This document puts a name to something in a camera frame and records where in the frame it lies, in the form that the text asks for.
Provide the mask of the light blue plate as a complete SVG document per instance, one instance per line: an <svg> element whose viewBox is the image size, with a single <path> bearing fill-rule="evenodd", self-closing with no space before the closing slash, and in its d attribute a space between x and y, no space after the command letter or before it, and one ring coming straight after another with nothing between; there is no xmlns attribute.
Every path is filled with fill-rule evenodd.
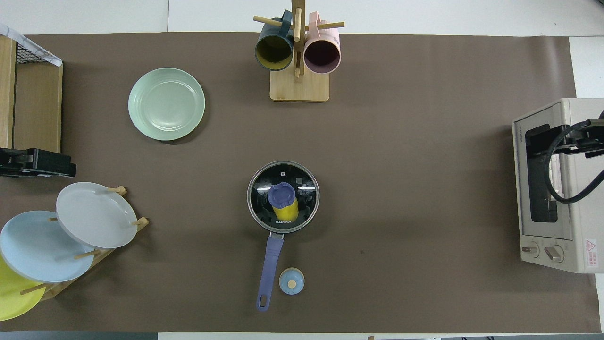
<svg viewBox="0 0 604 340"><path fill-rule="evenodd" d="M93 251L72 239L49 211L20 213L0 231L0 253L7 265L30 280L60 283L76 279L92 266L93 255L75 256Z"/></svg>

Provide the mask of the white crumpled paper sheet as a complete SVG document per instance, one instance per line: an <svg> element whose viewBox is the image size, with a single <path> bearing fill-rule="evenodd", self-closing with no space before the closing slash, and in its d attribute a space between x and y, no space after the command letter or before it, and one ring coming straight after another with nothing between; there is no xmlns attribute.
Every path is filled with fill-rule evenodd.
<svg viewBox="0 0 604 340"><path fill-rule="evenodd" d="M49 63L56 67L63 65L61 58L2 22L0 22L0 34L17 43L17 64Z"/></svg>

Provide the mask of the brown table mat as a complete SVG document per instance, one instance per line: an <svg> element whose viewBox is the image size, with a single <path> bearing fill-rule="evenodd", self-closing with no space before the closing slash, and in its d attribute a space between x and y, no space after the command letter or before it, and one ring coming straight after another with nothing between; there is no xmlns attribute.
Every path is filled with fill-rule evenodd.
<svg viewBox="0 0 604 340"><path fill-rule="evenodd" d="M575 96L565 37L341 36L325 103L269 98L255 33L32 36L63 60L62 149L75 178L0 177L0 228L76 181L123 185L150 224L2 331L598 333L595 278L520 258L512 120ZM158 68L203 88L174 141L130 120ZM317 214L285 236L255 308L268 231L246 191L273 161L308 168Z"/></svg>

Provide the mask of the light green plate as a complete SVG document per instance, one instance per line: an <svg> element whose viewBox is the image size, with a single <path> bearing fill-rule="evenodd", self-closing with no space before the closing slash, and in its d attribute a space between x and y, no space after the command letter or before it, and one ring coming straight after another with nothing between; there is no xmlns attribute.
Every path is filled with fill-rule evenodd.
<svg viewBox="0 0 604 340"><path fill-rule="evenodd" d="M127 109L134 127L149 138L174 141L192 133L206 108L204 90L177 68L151 70L130 90Z"/></svg>

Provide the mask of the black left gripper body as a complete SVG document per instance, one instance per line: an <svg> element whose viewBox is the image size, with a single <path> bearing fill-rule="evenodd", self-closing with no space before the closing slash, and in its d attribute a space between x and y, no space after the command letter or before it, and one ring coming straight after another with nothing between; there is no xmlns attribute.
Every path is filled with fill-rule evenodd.
<svg viewBox="0 0 604 340"><path fill-rule="evenodd" d="M0 148L2 177L75 177L77 166L71 157L38 148Z"/></svg>

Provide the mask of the pink ribbed mug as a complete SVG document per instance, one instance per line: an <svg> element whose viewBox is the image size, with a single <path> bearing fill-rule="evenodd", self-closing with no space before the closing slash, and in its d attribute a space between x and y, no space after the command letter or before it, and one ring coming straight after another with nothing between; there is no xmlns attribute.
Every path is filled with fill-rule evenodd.
<svg viewBox="0 0 604 340"><path fill-rule="evenodd" d="M327 21L321 20L317 11L309 14L309 30L305 34L302 52L305 67L320 75L332 73L341 62L338 28L319 28L319 25L327 23Z"/></svg>

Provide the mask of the wooden shelf board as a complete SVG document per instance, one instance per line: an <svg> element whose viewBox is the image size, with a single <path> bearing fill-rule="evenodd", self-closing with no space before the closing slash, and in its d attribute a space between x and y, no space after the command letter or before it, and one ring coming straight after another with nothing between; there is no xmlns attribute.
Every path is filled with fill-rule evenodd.
<svg viewBox="0 0 604 340"><path fill-rule="evenodd" d="M63 66L17 64L0 34L0 148L62 151Z"/></svg>

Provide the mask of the yellow plate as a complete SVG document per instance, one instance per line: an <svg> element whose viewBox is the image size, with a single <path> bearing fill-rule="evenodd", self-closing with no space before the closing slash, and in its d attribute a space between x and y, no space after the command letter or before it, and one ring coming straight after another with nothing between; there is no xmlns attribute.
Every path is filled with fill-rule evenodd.
<svg viewBox="0 0 604 340"><path fill-rule="evenodd" d="M0 255L0 321L16 318L31 310L43 297L44 288L21 294L23 290L38 286L11 269Z"/></svg>

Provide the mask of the wooden mug tree stand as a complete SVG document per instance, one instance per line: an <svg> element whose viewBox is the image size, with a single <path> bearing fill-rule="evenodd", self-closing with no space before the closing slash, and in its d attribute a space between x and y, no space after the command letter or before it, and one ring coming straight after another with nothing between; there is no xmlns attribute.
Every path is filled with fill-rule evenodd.
<svg viewBox="0 0 604 340"><path fill-rule="evenodd" d="M276 102L326 102L330 97L330 74L320 75L308 70L304 65L302 52L305 34L309 30L309 14L306 14L305 0L291 0L294 33L294 51L291 64L280 71L270 71L269 96ZM265 17L254 17L254 21L263 25L277 26L278 22ZM319 25L320 29L343 28L344 22L328 22Z"/></svg>

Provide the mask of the dark blue mug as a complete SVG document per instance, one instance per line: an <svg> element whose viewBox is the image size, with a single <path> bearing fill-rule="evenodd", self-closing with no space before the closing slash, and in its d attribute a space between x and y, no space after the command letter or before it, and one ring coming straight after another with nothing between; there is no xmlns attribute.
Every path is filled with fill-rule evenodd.
<svg viewBox="0 0 604 340"><path fill-rule="evenodd" d="M286 9L280 18L273 20L277 21L278 25L264 24L254 52L262 67L270 71L280 71L293 61L293 13Z"/></svg>

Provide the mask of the beige toaster oven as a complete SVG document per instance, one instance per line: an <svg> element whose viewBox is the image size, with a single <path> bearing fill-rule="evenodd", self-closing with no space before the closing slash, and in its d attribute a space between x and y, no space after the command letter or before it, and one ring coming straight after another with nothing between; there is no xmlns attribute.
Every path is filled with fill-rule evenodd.
<svg viewBox="0 0 604 340"><path fill-rule="evenodd" d="M604 98L563 98L512 123L520 257L604 274L604 155L550 155L561 125L604 118Z"/></svg>

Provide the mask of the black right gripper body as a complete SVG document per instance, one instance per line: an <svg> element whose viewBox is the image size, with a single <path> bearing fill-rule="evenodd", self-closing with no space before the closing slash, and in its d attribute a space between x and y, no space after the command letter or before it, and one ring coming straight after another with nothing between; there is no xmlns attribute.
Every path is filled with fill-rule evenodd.
<svg viewBox="0 0 604 340"><path fill-rule="evenodd" d="M585 158L604 155L604 118L587 119L574 125L561 125L550 144L550 155L582 153Z"/></svg>

